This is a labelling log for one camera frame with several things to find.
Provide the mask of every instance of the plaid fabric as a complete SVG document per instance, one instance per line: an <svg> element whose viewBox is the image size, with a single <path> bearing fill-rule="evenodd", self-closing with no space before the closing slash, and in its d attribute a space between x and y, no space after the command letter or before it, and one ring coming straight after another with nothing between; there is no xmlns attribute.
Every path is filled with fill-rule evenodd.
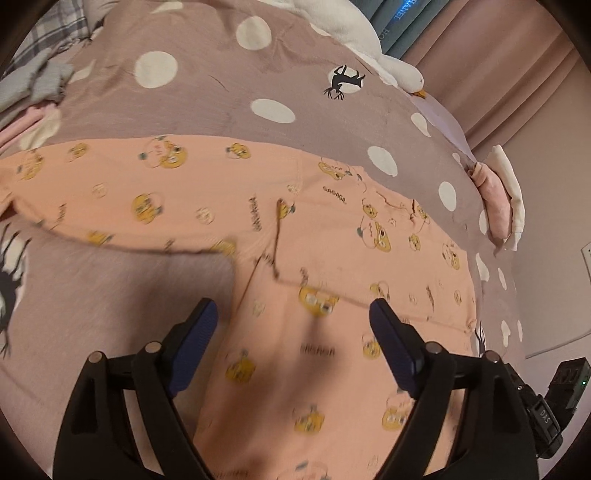
<svg viewBox="0 0 591 480"><path fill-rule="evenodd" d="M57 54L89 36L82 0L59 0L25 37L4 75L27 64L44 48L57 47Z"/></svg>

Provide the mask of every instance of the pink curtain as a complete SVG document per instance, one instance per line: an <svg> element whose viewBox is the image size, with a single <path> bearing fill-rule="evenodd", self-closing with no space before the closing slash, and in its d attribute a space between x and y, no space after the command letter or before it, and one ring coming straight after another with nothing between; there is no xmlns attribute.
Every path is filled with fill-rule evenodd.
<svg viewBox="0 0 591 480"><path fill-rule="evenodd" d="M403 60L460 122L479 160L507 142L580 58L535 0L451 0Z"/></svg>

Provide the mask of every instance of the wall outlet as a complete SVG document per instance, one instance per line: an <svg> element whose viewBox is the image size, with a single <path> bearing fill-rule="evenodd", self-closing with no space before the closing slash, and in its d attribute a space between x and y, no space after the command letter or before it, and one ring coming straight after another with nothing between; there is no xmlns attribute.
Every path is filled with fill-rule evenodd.
<svg viewBox="0 0 591 480"><path fill-rule="evenodd" d="M587 271L589 272L589 277L591 277L591 244L585 245L581 252L583 253L585 263L587 264Z"/></svg>

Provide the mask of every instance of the duck orange beak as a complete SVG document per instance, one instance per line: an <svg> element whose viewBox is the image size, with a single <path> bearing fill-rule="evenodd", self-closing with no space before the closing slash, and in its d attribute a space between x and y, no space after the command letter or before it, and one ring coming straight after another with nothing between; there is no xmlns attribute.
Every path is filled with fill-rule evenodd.
<svg viewBox="0 0 591 480"><path fill-rule="evenodd" d="M427 92L425 92L425 90L419 90L418 92L411 93L411 95L415 95L420 98L427 98Z"/></svg>

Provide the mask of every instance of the pink cloth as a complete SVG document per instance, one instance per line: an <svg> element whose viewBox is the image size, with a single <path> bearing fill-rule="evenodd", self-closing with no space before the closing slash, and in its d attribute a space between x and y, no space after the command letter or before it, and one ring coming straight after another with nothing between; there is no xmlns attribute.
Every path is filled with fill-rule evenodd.
<svg viewBox="0 0 591 480"><path fill-rule="evenodd" d="M503 182L484 163L476 163L469 173L484 200L491 235L504 240L511 233L511 204Z"/></svg>
<svg viewBox="0 0 591 480"><path fill-rule="evenodd" d="M30 106L14 122L0 131L0 154L5 152L11 145L18 141L23 135L38 127L41 120L55 108L55 103L41 102Z"/></svg>

